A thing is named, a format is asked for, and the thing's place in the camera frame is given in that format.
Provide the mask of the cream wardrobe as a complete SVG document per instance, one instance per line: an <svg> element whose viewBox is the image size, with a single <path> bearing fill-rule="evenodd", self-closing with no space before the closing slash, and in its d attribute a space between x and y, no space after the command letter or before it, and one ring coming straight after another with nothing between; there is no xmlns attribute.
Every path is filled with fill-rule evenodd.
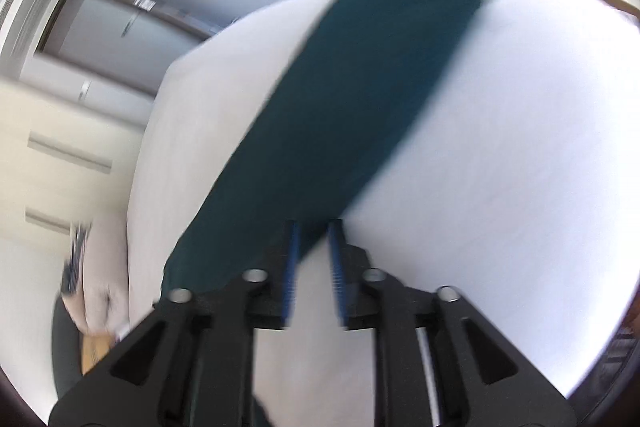
<svg viewBox="0 0 640 427"><path fill-rule="evenodd" d="M127 210L142 132L1 80L1 235L64 256L70 227Z"/></svg>

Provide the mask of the dark grey headboard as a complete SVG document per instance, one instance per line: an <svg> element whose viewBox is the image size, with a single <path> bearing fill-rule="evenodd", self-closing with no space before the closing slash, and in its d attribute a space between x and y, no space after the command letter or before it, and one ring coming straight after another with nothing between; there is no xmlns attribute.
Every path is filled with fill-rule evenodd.
<svg viewBox="0 0 640 427"><path fill-rule="evenodd" d="M58 398L66 395L82 378L81 333L68 314L62 297L56 297L51 329L51 359Z"/></svg>

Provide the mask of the yellow cushion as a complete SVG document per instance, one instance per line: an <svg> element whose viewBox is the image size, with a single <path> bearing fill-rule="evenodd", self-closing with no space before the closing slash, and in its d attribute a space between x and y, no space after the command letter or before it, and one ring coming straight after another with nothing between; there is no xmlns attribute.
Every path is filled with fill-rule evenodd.
<svg viewBox="0 0 640 427"><path fill-rule="evenodd" d="M81 339L81 374L86 375L116 345L117 339L112 335L83 335Z"/></svg>

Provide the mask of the dark green garment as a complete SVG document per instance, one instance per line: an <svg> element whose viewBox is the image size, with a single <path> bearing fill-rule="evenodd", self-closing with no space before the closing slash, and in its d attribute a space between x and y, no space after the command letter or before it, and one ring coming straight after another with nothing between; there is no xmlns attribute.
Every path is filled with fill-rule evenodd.
<svg viewBox="0 0 640 427"><path fill-rule="evenodd" d="M285 223L295 258L405 138L482 0L334 0L170 254L163 291L216 291Z"/></svg>

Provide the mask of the folded beige duvet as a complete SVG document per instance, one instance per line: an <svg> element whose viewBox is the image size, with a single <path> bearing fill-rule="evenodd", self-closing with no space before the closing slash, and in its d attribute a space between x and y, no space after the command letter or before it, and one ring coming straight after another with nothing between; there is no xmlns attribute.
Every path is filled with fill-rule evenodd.
<svg viewBox="0 0 640 427"><path fill-rule="evenodd" d="M120 212L93 216L75 294L62 295L64 306L85 335L120 334L129 323L126 219Z"/></svg>

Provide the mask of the grey door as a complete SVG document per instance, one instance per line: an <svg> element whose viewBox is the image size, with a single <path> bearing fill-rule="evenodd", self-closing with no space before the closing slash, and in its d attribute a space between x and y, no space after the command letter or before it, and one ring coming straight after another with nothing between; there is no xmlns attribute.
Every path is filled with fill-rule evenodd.
<svg viewBox="0 0 640 427"><path fill-rule="evenodd" d="M116 0L58 0L37 51L148 95L207 39Z"/></svg>

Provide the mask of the beige bed sheet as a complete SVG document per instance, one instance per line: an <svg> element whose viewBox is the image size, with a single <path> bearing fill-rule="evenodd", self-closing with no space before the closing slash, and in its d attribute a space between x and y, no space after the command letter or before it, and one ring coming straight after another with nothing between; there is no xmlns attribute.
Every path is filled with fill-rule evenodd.
<svg viewBox="0 0 640 427"><path fill-rule="evenodd" d="M270 5L169 67L128 207L131 323L331 1ZM459 288L571 392L639 280L638 24L600 0L486 0L345 229L405 284Z"/></svg>

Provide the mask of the blue patterned cloth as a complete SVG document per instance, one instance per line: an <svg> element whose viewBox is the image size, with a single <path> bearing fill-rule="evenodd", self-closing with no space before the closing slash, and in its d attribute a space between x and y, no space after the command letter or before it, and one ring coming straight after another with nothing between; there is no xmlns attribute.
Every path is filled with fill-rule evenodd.
<svg viewBox="0 0 640 427"><path fill-rule="evenodd" d="M62 295L76 293L81 280L82 259L91 231L91 222L76 222L70 227L70 254L64 263L60 291Z"/></svg>

